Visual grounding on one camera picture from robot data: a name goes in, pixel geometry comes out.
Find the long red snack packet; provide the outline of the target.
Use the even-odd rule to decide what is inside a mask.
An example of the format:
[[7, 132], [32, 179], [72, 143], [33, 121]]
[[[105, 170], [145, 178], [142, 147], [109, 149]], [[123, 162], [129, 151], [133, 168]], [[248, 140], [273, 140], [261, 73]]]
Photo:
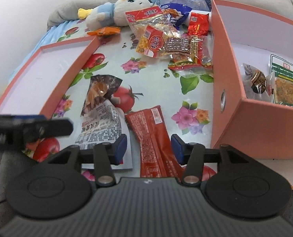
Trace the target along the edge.
[[183, 168], [172, 152], [161, 107], [131, 112], [125, 118], [140, 144], [140, 177], [181, 179]]

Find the white barcode meat snack packet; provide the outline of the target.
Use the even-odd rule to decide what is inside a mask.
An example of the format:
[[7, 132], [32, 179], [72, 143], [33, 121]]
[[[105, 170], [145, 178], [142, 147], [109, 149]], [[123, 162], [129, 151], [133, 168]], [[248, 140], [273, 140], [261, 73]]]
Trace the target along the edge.
[[133, 168], [131, 140], [125, 115], [111, 102], [111, 97], [119, 89], [122, 80], [112, 75], [94, 75], [90, 78], [89, 89], [81, 111], [81, 132], [75, 143], [81, 149], [89, 149], [99, 143], [115, 143], [120, 135], [125, 135], [121, 145], [122, 159], [115, 170]]

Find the brown strips snack packet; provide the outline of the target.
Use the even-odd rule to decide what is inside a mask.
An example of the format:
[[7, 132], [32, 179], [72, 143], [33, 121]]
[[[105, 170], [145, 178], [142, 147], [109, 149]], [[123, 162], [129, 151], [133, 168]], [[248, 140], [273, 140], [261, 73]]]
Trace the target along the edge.
[[209, 52], [207, 36], [191, 35], [168, 38], [160, 56], [169, 59], [170, 70], [188, 70], [195, 67], [212, 68], [212, 56]]

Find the grey pastry snack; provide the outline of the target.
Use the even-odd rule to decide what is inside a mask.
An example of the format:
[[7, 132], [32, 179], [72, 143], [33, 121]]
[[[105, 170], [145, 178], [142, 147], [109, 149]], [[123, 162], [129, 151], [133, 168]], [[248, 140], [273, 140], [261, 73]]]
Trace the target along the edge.
[[274, 100], [275, 74], [274, 71], [265, 75], [254, 66], [243, 63], [245, 75], [242, 76], [246, 97], [272, 103]]

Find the green pickled vegetable packet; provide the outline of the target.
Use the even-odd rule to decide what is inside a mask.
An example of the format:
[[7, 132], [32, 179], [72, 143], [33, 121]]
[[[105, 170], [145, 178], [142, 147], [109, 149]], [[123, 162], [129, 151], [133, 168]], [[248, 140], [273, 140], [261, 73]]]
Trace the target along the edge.
[[271, 54], [270, 71], [275, 76], [274, 103], [293, 107], [293, 64]]

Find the red top clear tofu packet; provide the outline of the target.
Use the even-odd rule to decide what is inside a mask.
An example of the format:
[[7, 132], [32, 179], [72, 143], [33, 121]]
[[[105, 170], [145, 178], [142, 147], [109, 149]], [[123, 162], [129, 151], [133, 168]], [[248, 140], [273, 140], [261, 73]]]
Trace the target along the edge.
[[165, 43], [168, 38], [180, 37], [179, 31], [173, 26], [170, 14], [164, 13], [159, 6], [125, 13], [127, 23], [132, 30], [136, 47], [147, 47], [155, 36], [156, 42]]

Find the red yellow corn snack packet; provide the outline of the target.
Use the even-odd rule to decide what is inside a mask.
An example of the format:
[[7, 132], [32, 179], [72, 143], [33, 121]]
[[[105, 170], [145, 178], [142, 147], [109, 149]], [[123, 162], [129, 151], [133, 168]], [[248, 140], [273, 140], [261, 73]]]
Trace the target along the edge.
[[151, 58], [163, 56], [167, 39], [168, 36], [163, 31], [147, 25], [138, 42], [136, 52]]

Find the orange box lid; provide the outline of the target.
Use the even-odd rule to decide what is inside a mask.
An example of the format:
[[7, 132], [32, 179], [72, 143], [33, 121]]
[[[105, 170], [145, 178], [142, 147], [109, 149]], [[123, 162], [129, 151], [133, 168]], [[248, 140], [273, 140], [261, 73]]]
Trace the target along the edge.
[[51, 118], [70, 84], [99, 47], [88, 36], [40, 47], [14, 76], [0, 97], [0, 115]]

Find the floral bed sheet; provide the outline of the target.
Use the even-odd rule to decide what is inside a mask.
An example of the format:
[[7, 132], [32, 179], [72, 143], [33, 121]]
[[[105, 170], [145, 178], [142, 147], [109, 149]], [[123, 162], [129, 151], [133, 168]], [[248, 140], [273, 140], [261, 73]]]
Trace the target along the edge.
[[[23, 62], [42, 46], [88, 37], [85, 23], [76, 20], [54, 27]], [[169, 138], [180, 135], [185, 142], [210, 144], [212, 130], [213, 72], [197, 68], [172, 71], [167, 58], [150, 58], [135, 51], [137, 41], [129, 28], [119, 34], [99, 37], [99, 47], [70, 84], [52, 118], [68, 118], [74, 124], [70, 136], [41, 139], [27, 147], [25, 153], [42, 162], [61, 149], [75, 144], [81, 132], [81, 111], [94, 75], [112, 75], [122, 83], [111, 97], [113, 105], [124, 115], [160, 106]], [[133, 168], [128, 176], [140, 177], [140, 144], [129, 127]]]

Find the orange snack packet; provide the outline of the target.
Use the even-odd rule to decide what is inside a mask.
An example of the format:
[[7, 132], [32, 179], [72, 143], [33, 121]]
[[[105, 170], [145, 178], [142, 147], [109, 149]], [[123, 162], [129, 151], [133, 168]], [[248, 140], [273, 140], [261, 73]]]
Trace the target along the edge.
[[121, 32], [120, 27], [103, 27], [95, 31], [89, 31], [87, 32], [88, 36], [110, 36], [110, 35], [116, 35]]

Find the red foil tea packet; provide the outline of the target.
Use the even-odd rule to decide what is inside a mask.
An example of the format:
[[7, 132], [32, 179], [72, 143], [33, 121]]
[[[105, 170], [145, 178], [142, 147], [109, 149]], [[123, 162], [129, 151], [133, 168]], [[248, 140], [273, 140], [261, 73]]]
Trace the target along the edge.
[[187, 34], [197, 36], [207, 36], [209, 32], [209, 14], [192, 12], [190, 14]]

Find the orange open storage box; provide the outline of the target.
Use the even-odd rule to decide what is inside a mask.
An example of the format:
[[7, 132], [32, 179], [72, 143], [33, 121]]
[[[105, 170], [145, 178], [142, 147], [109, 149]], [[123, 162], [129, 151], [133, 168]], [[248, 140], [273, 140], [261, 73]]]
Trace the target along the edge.
[[257, 159], [293, 159], [293, 21], [213, 0], [211, 146]]

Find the white blue plush duck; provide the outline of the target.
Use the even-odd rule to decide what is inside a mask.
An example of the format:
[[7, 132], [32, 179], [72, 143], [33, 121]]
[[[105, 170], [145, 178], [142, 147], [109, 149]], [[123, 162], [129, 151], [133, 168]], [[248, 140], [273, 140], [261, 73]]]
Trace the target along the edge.
[[126, 12], [140, 11], [153, 5], [160, 5], [159, 0], [118, 0], [115, 3], [106, 2], [93, 9], [80, 8], [77, 16], [84, 20], [90, 31], [97, 31], [103, 27], [128, 25]]

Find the blue white snack bag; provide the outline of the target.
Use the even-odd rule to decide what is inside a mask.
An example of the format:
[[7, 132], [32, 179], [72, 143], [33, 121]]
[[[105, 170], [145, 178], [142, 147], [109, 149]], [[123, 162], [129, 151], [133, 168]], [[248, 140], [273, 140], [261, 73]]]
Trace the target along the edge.
[[192, 10], [191, 7], [179, 3], [163, 4], [160, 8], [177, 30], [186, 21]]

